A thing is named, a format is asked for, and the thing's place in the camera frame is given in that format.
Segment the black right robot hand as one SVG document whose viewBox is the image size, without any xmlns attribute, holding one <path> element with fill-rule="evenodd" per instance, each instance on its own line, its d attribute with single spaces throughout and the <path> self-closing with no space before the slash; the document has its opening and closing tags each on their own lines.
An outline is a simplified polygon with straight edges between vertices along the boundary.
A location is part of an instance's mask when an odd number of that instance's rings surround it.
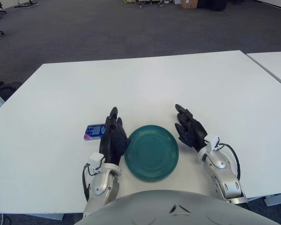
<svg viewBox="0 0 281 225">
<path fill-rule="evenodd" d="M 178 123 L 175 123 L 175 128 L 179 134 L 179 140 L 199 152 L 207 145 L 204 141 L 207 136 L 206 130 L 188 109 L 179 104 L 175 104 L 175 109 L 178 112 Z"/>
</svg>

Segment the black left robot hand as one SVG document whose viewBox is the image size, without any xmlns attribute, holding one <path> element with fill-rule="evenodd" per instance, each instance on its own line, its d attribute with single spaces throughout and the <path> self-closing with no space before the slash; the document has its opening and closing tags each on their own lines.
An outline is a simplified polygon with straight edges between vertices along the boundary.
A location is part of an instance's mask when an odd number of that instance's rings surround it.
<svg viewBox="0 0 281 225">
<path fill-rule="evenodd" d="M 117 107 L 113 107 L 105 121 L 105 132 L 100 141 L 99 153 L 104 155 L 105 163 L 119 165 L 122 155 L 127 150 L 131 139 L 123 129 L 123 122 L 118 117 Z"/>
</svg>

